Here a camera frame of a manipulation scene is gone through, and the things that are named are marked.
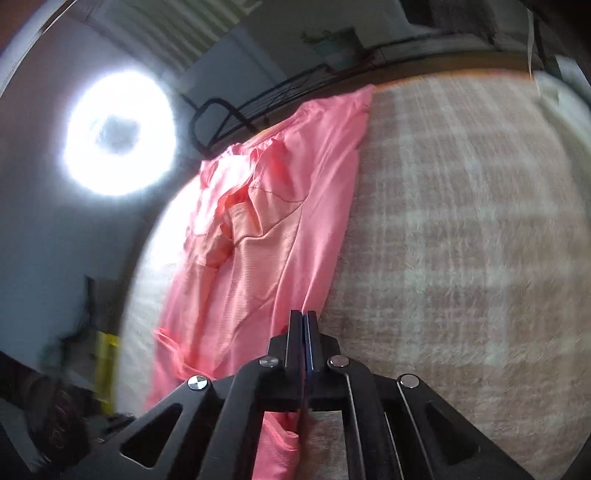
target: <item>metal screw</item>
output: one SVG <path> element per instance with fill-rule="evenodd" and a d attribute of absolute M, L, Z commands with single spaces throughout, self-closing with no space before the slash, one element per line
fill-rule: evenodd
<path fill-rule="evenodd" d="M 194 375 L 187 380 L 187 385 L 191 390 L 203 390 L 207 387 L 207 378 L 201 375 Z"/>
<path fill-rule="evenodd" d="M 420 381 L 416 375 L 405 374 L 400 377 L 400 383 L 406 388 L 415 388 L 418 387 Z"/>
<path fill-rule="evenodd" d="M 261 367 L 273 368 L 279 365 L 279 359 L 276 356 L 265 355 L 259 360 L 259 364 Z"/>
<path fill-rule="evenodd" d="M 329 358 L 329 367 L 346 367 L 349 365 L 349 357 L 344 355 L 335 355 Z"/>

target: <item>bright light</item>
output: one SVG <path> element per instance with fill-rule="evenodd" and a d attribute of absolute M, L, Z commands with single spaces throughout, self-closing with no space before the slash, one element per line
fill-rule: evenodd
<path fill-rule="evenodd" d="M 64 160 L 70 175 L 104 195 L 123 195 L 158 180 L 174 158 L 173 113 L 164 92 L 137 72 L 96 82 L 76 105 Z"/>

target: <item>beige blanket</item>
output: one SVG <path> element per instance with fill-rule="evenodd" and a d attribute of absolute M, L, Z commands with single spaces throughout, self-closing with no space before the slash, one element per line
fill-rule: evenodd
<path fill-rule="evenodd" d="M 533 82 L 515 76 L 376 92 L 320 329 L 377 374 L 417 373 L 550 480 L 591 431 L 591 233 L 536 99 Z M 152 330 L 191 207 L 171 205 L 140 262 L 120 410 L 141 412 L 150 389 Z M 315 416 L 300 478 L 346 478 L 339 415 Z"/>

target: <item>pink shirt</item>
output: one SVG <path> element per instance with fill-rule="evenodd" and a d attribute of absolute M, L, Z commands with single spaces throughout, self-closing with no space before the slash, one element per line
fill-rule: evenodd
<path fill-rule="evenodd" d="M 311 100 L 278 125 L 203 162 L 186 260 L 155 331 L 148 406 L 196 374 L 233 375 L 287 331 L 291 309 L 320 312 L 353 197 L 373 86 Z M 298 462 L 295 414 L 265 413 L 255 479 Z"/>

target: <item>yellow object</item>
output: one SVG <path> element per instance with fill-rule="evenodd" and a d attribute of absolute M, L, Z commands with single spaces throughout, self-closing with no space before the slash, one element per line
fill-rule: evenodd
<path fill-rule="evenodd" d="M 96 399 L 100 402 L 102 413 L 113 414 L 113 379 L 115 358 L 119 346 L 119 337 L 110 333 L 98 332 L 96 337 Z"/>

